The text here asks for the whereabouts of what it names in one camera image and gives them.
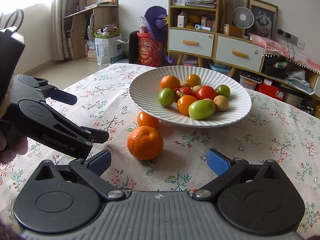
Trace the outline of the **gloved left hand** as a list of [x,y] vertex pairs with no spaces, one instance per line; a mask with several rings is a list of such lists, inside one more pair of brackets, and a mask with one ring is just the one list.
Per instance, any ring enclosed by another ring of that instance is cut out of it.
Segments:
[[24,155],[28,151],[27,137],[19,137],[12,146],[7,146],[7,141],[1,132],[1,164],[8,164],[13,161],[17,155]]

